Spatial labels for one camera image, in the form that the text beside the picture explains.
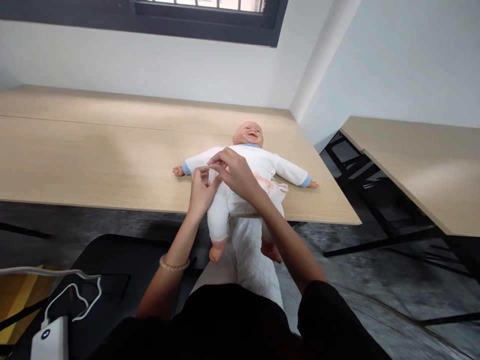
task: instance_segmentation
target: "white onesie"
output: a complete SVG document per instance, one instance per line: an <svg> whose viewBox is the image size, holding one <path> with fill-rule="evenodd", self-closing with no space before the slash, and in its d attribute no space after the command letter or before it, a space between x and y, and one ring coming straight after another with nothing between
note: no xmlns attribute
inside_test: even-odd
<svg viewBox="0 0 480 360"><path fill-rule="evenodd" d="M285 160L277 154L261 149L255 144L240 144L229 146L243 156L261 187L267 192L278 211L284 215L282 200L288 191L286 184L279 184L273 180L275 174L280 175L294 185L305 188L312 178L301 167ZM201 154L190 157L182 164L183 172L190 175L196 168L207 165L207 162L224 147L213 147ZM210 181L216 176L216 171L210 170ZM240 196L235 194L222 182L207 211L208 229L210 238L214 242L221 242L229 235L229 214L254 214L255 209ZM269 241L270 233L265 223L262 224L262 237Z"/></svg>

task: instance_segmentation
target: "beaded bracelet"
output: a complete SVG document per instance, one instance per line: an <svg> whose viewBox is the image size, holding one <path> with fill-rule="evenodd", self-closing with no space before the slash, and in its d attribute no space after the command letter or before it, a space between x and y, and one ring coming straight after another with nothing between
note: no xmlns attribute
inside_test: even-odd
<svg viewBox="0 0 480 360"><path fill-rule="evenodd" d="M190 259L188 259L188 261L187 261L185 264L183 264L183 265L180 265L180 266L170 266L170 265L168 265L167 263L165 263L165 260L164 260L165 255L167 255L167 254L162 255L162 257L160 258L160 266L161 266L162 268L168 270L168 271L175 271L175 272L176 272L176 271L182 271L182 270L185 270L186 268L188 268L189 265L190 265Z"/></svg>

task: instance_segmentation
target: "baby doll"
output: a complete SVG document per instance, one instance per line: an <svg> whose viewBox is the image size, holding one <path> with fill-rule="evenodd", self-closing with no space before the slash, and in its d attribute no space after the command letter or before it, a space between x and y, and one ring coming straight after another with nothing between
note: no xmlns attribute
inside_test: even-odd
<svg viewBox="0 0 480 360"><path fill-rule="evenodd" d="M286 184L279 184L273 180L275 174L288 180L292 184L302 188L318 188L319 185L313 181L308 173L290 161L281 158L262 149L264 137L262 128L255 122L245 122L236 130L232 138L233 146L230 149L246 159L248 166L255 175L260 186L265 190L278 211L285 216L282 208L282 200L285 192L288 191ZM196 156L190 157L185 162L173 168L173 173L181 177L190 175L195 168L207 165L207 162L223 147L214 147ZM210 180L214 179L217 172L210 170ZM210 249L210 260L218 264L222 253L227 245L229 237L229 214L254 214L255 209L241 197L236 195L222 182L213 198L213 202L207 211L208 229L212 248ZM266 257L282 262L280 254L265 223L262 224L261 253Z"/></svg>

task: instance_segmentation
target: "wooden table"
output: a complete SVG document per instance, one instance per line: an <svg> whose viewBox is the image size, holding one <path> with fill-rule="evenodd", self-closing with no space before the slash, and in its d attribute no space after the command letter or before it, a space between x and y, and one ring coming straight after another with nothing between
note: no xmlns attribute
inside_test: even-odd
<svg viewBox="0 0 480 360"><path fill-rule="evenodd" d="M337 181L344 190L357 190L387 238L325 251L323 255L333 257L388 248L395 254L479 280L478 263L461 244L480 238L480 128L352 116L340 131L342 137L331 141L325 149L342 172ZM334 147L342 142L349 143L357 156L341 162ZM380 170L433 224L409 233L389 224L363 188L365 181ZM435 254L425 257L390 248L435 238L442 238L468 271L432 261ZM443 255L436 260L450 261ZM417 323L431 326L478 320L480 312Z"/></svg>
<svg viewBox="0 0 480 360"><path fill-rule="evenodd" d="M480 237L480 128L351 116L341 132L446 235Z"/></svg>
<svg viewBox="0 0 480 360"><path fill-rule="evenodd" d="M31 85L0 92L0 200L185 213L190 177L172 168L245 121L320 184L290 184L287 220L361 223L288 110Z"/></svg>

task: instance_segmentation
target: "white cable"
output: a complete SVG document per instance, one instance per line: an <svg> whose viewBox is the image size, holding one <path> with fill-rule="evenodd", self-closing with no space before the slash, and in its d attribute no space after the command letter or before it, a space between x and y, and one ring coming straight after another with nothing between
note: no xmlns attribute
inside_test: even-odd
<svg viewBox="0 0 480 360"><path fill-rule="evenodd" d="M4 268L0 269L0 276L2 275L9 275L9 274L17 274L17 273L29 273L29 274L35 274L35 275L44 275L44 276L63 276L63 275L70 275L70 274L77 274L79 277L85 280L92 280L92 279L97 279L96 281L96 287L98 288L98 295L95 298L95 300L92 301L92 303L89 305L89 302L87 299L84 297L80 296L79 288L77 284L71 283L69 284L66 288L62 290L61 293L59 293L46 307L45 309L45 317L43 322L41 323L41 328L44 329L47 327L50 323L50 320L48 318L48 312L50 309L50 306L65 292L67 291L68 288L74 287L76 296L82 300L85 303L85 310L83 310L77 317L75 317L72 322L82 320L84 319L90 312L90 309L95 305L95 303L98 301L100 296L102 296L102 287L100 286L100 278L101 275L87 275L85 274L82 270L79 269L72 269L72 270L47 270L47 269L42 269L39 267L33 267L33 266L19 266L19 267L9 267L9 268Z"/></svg>
<svg viewBox="0 0 480 360"><path fill-rule="evenodd" d="M76 318L74 318L71 322L73 323L74 321L78 321L78 320L82 320L83 318L85 318L89 312L90 312L90 309L93 308L93 306L95 305L95 303L97 302L98 299L100 299L100 296L102 296L102 287L100 286L100 278L98 278L98 280L96 281L96 287L98 288L98 295L97 297L95 298L95 300L93 300L91 302L91 305L86 309L85 313L83 315L78 315Z"/></svg>
<svg viewBox="0 0 480 360"><path fill-rule="evenodd" d="M52 306L52 304L60 297L62 296L62 294L67 291L70 287L74 287L75 288L75 292L76 292L76 296L82 300L84 303L85 303L85 309L88 309L89 308L89 302L87 301L86 298L82 297L80 295L80 292L79 292L79 287L77 286L77 284L75 283L71 283L69 284L66 288L64 288L62 290L61 293L59 293L49 304L48 306L46 307L45 309L45 316L43 318L43 322L41 323L41 328L45 328L46 326L48 326L48 324L50 324L50 319L49 319L49 309L50 309L50 306Z"/></svg>
<svg viewBox="0 0 480 360"><path fill-rule="evenodd" d="M33 267L33 266L19 266L19 267L8 267L8 268L0 269L0 276L16 274L16 273L30 273L30 274L44 275L44 276L63 276L63 275L77 274L79 277L85 280L98 279L101 276L101 275L87 275L82 270L78 270L78 269L47 270L47 269L42 269L42 268Z"/></svg>

